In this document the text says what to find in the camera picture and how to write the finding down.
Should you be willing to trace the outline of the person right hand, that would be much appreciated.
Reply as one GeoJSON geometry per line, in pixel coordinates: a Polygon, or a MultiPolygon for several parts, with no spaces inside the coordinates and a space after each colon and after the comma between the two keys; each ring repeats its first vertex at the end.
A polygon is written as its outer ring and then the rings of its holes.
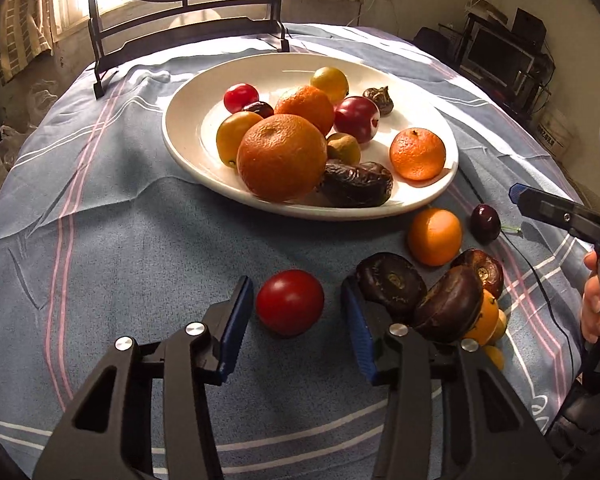
{"type": "Polygon", "coordinates": [[[588,252],[583,262],[591,274],[583,289],[581,330],[584,339],[589,344],[595,344],[600,339],[600,277],[596,252],[588,252]]]}

